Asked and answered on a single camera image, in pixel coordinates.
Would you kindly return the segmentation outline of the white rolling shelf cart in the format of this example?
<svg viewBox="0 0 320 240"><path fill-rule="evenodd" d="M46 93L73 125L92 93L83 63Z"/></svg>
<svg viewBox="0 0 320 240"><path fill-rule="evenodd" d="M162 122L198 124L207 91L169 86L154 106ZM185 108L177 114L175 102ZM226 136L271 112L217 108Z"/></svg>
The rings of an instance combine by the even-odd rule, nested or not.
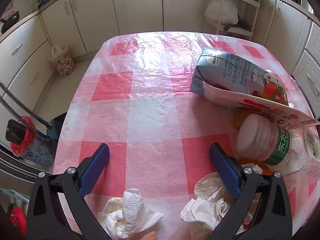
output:
<svg viewBox="0 0 320 240"><path fill-rule="evenodd" d="M251 39L261 0L207 0L204 31Z"/></svg>

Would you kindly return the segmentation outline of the curled orange peel piece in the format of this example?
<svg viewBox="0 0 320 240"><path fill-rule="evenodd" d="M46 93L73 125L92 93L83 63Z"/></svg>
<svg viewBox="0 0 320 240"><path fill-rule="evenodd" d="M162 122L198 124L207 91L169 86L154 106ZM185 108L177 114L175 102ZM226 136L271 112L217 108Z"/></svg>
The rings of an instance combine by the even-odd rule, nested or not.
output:
<svg viewBox="0 0 320 240"><path fill-rule="evenodd" d="M248 112L237 113L233 119L238 128L236 150L241 164L254 163L263 170L263 174L271 174L270 168L263 163L270 154L268 150L272 141L272 125L260 115Z"/></svg>

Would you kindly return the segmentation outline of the yellow red snack bag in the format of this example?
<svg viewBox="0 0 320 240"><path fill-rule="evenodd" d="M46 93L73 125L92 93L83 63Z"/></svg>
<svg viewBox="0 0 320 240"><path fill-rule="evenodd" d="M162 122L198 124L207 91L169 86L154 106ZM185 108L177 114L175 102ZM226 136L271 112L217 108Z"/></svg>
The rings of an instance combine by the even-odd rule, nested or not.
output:
<svg viewBox="0 0 320 240"><path fill-rule="evenodd" d="M307 114L252 95L223 90L203 83L204 97L222 107L240 112L255 113L269 119L284 129L307 128L319 125L319 121Z"/></svg>

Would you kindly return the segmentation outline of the blue dustpan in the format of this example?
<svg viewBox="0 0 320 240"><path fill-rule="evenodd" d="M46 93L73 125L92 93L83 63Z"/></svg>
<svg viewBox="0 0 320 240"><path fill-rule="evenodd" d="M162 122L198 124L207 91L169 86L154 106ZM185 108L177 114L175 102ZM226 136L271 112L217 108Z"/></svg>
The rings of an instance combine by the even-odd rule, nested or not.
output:
<svg viewBox="0 0 320 240"><path fill-rule="evenodd" d="M57 146L66 115L66 112L62 113L50 121L51 128L47 129L47 135L53 146Z"/></svg>

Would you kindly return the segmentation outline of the white tissue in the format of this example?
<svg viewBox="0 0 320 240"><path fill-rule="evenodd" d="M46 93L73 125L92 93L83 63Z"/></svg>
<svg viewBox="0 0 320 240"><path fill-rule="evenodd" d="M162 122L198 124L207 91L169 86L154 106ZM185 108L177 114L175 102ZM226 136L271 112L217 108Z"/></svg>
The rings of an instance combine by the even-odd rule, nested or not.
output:
<svg viewBox="0 0 320 240"><path fill-rule="evenodd" d="M207 239L235 198L227 192L217 172L199 180L194 186L194 195L182 209L181 220L189 223L191 239Z"/></svg>
<svg viewBox="0 0 320 240"><path fill-rule="evenodd" d="M112 239L131 239L162 218L162 213L145 205L139 189L124 191L121 198L110 198L97 215L97 221Z"/></svg>

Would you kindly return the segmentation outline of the white drawer cabinet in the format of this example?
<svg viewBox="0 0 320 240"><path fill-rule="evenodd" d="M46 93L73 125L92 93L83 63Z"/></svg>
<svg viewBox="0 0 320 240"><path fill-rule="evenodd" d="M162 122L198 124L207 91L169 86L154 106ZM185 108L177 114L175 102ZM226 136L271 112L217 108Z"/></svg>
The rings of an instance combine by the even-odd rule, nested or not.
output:
<svg viewBox="0 0 320 240"><path fill-rule="evenodd" d="M292 75L302 89L316 119L319 119L319 26L312 24L305 49Z"/></svg>

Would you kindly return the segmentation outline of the black clay pot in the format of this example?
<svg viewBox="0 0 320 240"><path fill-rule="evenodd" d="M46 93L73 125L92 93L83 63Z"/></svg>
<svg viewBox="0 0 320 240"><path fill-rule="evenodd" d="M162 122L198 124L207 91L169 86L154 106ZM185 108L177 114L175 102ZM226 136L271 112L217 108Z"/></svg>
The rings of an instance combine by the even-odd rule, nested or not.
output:
<svg viewBox="0 0 320 240"><path fill-rule="evenodd" d="M12 26L14 26L20 19L19 11L13 13L7 20L1 18L1 23L3 24L1 27L1 34L4 34L7 30L9 30Z"/></svg>

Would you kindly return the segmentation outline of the blue milk carton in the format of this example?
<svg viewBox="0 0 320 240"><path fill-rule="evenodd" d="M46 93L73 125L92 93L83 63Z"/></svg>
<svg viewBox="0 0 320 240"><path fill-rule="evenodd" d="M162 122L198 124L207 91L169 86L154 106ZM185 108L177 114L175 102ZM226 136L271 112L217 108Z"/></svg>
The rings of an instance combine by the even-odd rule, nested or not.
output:
<svg viewBox="0 0 320 240"><path fill-rule="evenodd" d="M204 83L289 104L284 85L277 77L251 61L218 49L203 49L193 73L190 91L204 96Z"/></svg>

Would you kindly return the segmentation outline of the pink checkered tablecloth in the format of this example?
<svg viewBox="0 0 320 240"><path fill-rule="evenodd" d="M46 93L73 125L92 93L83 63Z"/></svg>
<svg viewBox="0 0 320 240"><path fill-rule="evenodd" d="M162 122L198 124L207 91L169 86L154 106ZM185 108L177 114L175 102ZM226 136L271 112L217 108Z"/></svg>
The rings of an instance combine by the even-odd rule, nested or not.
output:
<svg viewBox="0 0 320 240"><path fill-rule="evenodd" d="M163 214L159 239L190 239L180 213L195 184L213 167L217 142L237 156L235 111L191 93L195 66L205 47L237 54L270 70L295 109L311 115L303 94L262 45L202 33L157 32L114 37L95 55L71 101L57 147L54 173L91 156L100 144L110 161L86 202L94 214L112 197L139 189L144 203Z"/></svg>

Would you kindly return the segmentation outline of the white plastic bag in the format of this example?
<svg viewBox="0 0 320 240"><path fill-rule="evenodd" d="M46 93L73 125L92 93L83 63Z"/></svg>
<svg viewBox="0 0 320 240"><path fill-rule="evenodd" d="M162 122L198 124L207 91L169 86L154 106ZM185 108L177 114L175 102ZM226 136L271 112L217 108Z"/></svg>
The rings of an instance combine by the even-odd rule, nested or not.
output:
<svg viewBox="0 0 320 240"><path fill-rule="evenodd" d="M232 0L223 0L223 3L221 0L210 0L204 12L205 18L218 22L219 15L223 25L238 23L238 8Z"/></svg>

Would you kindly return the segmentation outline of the floral shopping bag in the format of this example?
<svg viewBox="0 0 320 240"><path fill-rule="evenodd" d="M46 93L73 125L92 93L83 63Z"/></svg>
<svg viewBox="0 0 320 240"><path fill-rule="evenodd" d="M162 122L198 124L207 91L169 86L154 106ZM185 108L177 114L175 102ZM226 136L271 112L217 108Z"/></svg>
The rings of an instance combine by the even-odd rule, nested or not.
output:
<svg viewBox="0 0 320 240"><path fill-rule="evenodd" d="M67 77L75 70L74 62L69 52L68 46L52 46L52 57L49 61L53 64L61 77Z"/></svg>

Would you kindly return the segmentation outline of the clear plastic bottle green label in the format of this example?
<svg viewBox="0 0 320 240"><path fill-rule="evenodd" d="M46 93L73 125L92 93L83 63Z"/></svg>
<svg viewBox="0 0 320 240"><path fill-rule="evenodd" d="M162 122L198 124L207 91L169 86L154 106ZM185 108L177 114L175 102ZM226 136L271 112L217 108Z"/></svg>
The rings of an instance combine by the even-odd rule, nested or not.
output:
<svg viewBox="0 0 320 240"><path fill-rule="evenodd" d="M236 139L241 157L262 162L283 176L303 174L319 180L319 137L308 128L284 129L250 114Z"/></svg>

